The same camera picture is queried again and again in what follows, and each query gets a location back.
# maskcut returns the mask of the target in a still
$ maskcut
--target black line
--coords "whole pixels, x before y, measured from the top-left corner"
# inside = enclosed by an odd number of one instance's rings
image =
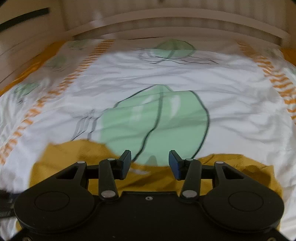
[[[199,98],[199,96],[194,92],[194,91],[190,91],[192,94],[194,94],[194,96],[197,98],[197,100],[200,102],[200,104],[202,105],[202,107],[204,108],[206,114],[207,114],[207,128],[205,130],[205,133],[204,133],[204,137],[203,137],[203,140],[202,142],[200,143],[200,146],[198,147],[197,151],[193,154],[193,156],[191,157],[192,159],[196,156],[196,154],[200,151],[200,149],[202,148],[202,145],[207,137],[207,132],[209,130],[209,126],[210,126],[210,114],[207,110],[207,108],[204,106],[203,102],[201,101],[201,99]]]
[[[97,120],[101,117],[102,115],[100,115],[98,118],[94,119],[93,121],[93,125],[91,127],[91,131],[87,134],[87,139],[90,140],[91,139],[91,135],[94,132],[94,130],[96,129],[96,122]]]
[[[84,117],[83,119],[82,119],[82,121],[81,121],[81,123],[80,123],[80,126],[79,126],[79,131],[78,131],[78,135],[77,136],[79,136],[80,134],[81,134],[81,132],[83,131],[83,129],[84,129],[84,126],[85,126],[85,123],[86,123],[86,120],[87,120],[87,118],[88,118],[89,116],[87,115],[86,117]]]
[[[33,90],[35,90],[37,87],[38,87],[38,86],[36,86],[34,89],[32,89],[29,93],[27,93],[27,94],[25,94],[25,95],[21,95],[21,97],[24,97],[24,96],[30,94],[30,93],[31,93]],[[20,89],[20,90],[17,91],[17,92],[13,92],[13,93],[17,95],[17,93],[20,92],[21,90],[22,90],[22,89]]]
[[[158,63],[161,63],[163,61],[172,61],[172,62],[175,62],[176,64],[184,64],[184,63],[178,63],[176,61],[183,61],[183,62],[187,62],[187,63],[191,63],[191,64],[211,64],[211,63],[197,63],[197,62],[190,62],[190,61],[186,61],[186,60],[183,60],[181,58],[165,58],[165,57],[159,57],[159,56],[151,56],[151,58],[163,58],[163,60],[160,60],[160,61],[151,61],[151,60],[145,60],[144,58],[141,58],[140,60],[143,60],[143,61],[146,61],[146,62],[152,62],[152,64],[158,64]],[[199,59],[204,59],[204,60],[208,60],[208,61],[211,61],[213,63],[216,63],[218,64],[217,62],[211,60],[211,59],[206,59],[206,58],[199,58]]]
[[[199,59],[206,59],[206,60],[209,60],[209,61],[211,61],[211,62],[213,62],[213,63],[215,63],[215,64],[218,64],[217,62],[215,62],[215,61],[213,61],[213,60],[211,60],[210,58],[199,58]]]
[[[8,28],[11,28],[19,23],[22,23],[24,21],[27,21],[29,19],[32,19],[32,18],[36,18],[36,17],[40,17],[40,16],[43,16],[43,15],[46,15],[46,14],[49,14],[49,8],[42,8],[42,9],[39,9],[39,10],[35,10],[35,11],[32,11],[32,12],[29,12],[29,13],[25,13],[23,15],[20,15],[20,16],[17,16],[13,19],[10,19],[2,24],[0,24],[0,32],[8,29]]]
[[[90,122],[90,120],[94,117],[94,116],[91,116],[92,114],[94,114],[94,109],[92,109],[89,113],[88,113],[88,116],[86,116],[84,119],[85,119],[85,121],[84,121],[84,123],[83,123],[83,128],[82,128],[82,130],[81,131],[79,131],[78,133],[78,135],[76,135],[76,137],[74,138],[74,139],[72,139],[72,140],[75,140],[77,137],[79,137],[81,134],[83,134],[84,132],[86,132],[87,131],[87,128],[89,127],[89,122]]]
[[[127,100],[127,99],[129,99],[129,98],[131,98],[131,97],[133,97],[133,96],[135,96],[135,95],[141,93],[141,92],[144,91],[144,90],[147,90],[147,89],[149,89],[149,88],[152,88],[153,86],[156,86],[156,85],[152,85],[152,86],[149,86],[149,87],[147,87],[147,88],[145,88],[145,89],[142,89],[142,90],[136,92],[135,94],[132,94],[130,97],[127,97],[127,98],[125,98],[124,100],[121,100],[121,101],[117,102],[113,108],[117,107],[117,106],[119,105],[120,102],[125,101],[125,100]]]
[[[138,159],[138,157],[142,154],[142,152],[143,152],[143,150],[145,148],[148,137],[150,136],[152,131],[154,131],[158,127],[160,117],[161,117],[161,111],[162,111],[162,108],[163,108],[163,92],[160,92],[159,94],[160,94],[160,97],[159,97],[159,103],[158,103],[158,112],[157,112],[157,117],[156,117],[156,120],[155,120],[154,127],[144,137],[141,149],[135,155],[135,157],[133,158],[133,161],[136,161]]]
[[[82,119],[80,119],[79,121],[78,121],[78,123],[77,123],[77,125],[76,125],[76,128],[75,128],[75,131],[74,131],[74,134],[73,134],[73,136],[72,136],[72,139],[71,139],[71,141],[73,141],[75,138],[76,138],[76,136],[78,135],[78,133],[80,132],[79,130],[80,130],[80,123],[82,122],[82,120],[83,119],[85,119],[86,117],[83,117]]]
[[[171,50],[170,54],[169,54],[166,58],[164,58],[163,60],[158,61],[158,63],[161,63],[161,62],[165,61],[166,59],[170,59],[170,57],[172,57],[172,56],[174,55],[175,52],[176,52],[175,49]]]

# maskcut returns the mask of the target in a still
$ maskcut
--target white bed headboard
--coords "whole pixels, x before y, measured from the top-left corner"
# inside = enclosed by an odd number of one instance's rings
[[[63,3],[68,35],[79,34],[78,38],[110,33],[106,37],[161,37],[178,32],[231,38],[242,38],[239,34],[245,34],[277,45],[289,43],[289,34],[285,32],[285,0],[63,0]]]
[[[0,33],[0,88],[46,45],[65,38],[217,36],[276,47],[289,46],[291,34],[296,43],[292,0],[42,1],[49,14]]]

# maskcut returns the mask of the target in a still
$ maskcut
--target metal screw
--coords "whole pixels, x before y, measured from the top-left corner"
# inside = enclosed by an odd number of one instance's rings
[[[147,201],[152,201],[152,200],[153,200],[153,197],[151,197],[151,196],[147,196],[147,197],[145,197],[145,199],[146,199]]]
[[[184,192],[182,192],[182,195],[185,198],[193,198],[197,196],[197,192],[194,190],[185,190]]]
[[[112,198],[116,196],[116,193],[112,190],[105,190],[101,192],[101,195],[104,198]]]

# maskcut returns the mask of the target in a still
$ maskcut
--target yellow cloth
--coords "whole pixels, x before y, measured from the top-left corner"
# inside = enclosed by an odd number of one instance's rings
[[[88,165],[96,165],[107,158],[117,158],[104,144],[77,140],[60,145],[47,146],[39,162],[32,168],[30,186],[50,177],[67,166],[86,161]],[[212,154],[199,159],[202,164],[213,165],[215,161],[224,161],[251,178],[264,184],[282,196],[280,184],[274,177],[272,166],[263,165],[257,161],[238,154]],[[122,191],[181,191],[183,181],[176,181],[170,167],[131,165],[131,171],[125,180],[116,180],[119,194]],[[98,181],[90,180],[89,191],[98,194]],[[212,189],[211,180],[202,180],[201,195]]]
[[[38,70],[46,60],[55,56],[65,42],[66,41],[55,42],[49,45],[48,47],[46,47],[41,54],[31,59],[30,66],[23,73],[21,73],[14,81],[12,81],[10,84],[5,86],[4,89],[0,90],[0,96],[3,95],[6,91],[8,91],[13,86],[22,82],[25,78],[28,77],[29,74]]]

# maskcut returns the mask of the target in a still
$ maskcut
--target orange striped pattern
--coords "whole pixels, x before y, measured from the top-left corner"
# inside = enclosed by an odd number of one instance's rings
[[[290,81],[290,79],[281,72],[281,70],[276,69],[268,58],[257,53],[251,46],[246,43],[238,42],[240,50],[249,58],[251,58],[258,67],[262,68],[264,76],[268,77],[273,87],[279,93],[279,95],[284,99],[287,105],[288,113],[291,119],[296,124],[296,87]]]
[[[21,73],[14,81],[12,81],[9,85],[7,85],[3,90],[0,90],[0,96],[3,95],[6,91],[10,90],[16,84],[21,83],[31,73],[38,70],[45,63],[45,61],[55,56],[65,42],[66,41],[55,42],[49,45],[48,47],[46,47],[46,49],[42,53],[40,53],[30,61],[30,66],[23,73]]]
[[[12,137],[7,141],[5,145],[0,148],[0,164],[4,165],[6,163],[6,158],[9,156],[10,152],[17,144],[17,139],[23,135],[23,131],[34,123],[33,117],[39,115],[42,112],[42,107],[49,99],[53,99],[58,95],[63,94],[66,89],[73,83],[73,80],[77,79],[81,72],[85,71],[90,67],[90,65],[95,62],[98,57],[105,53],[109,47],[113,44],[114,39],[103,40],[98,46],[85,58],[77,69],[69,74],[56,88],[47,92],[45,96],[36,101],[34,106],[28,110],[24,116],[24,120],[17,127]]]

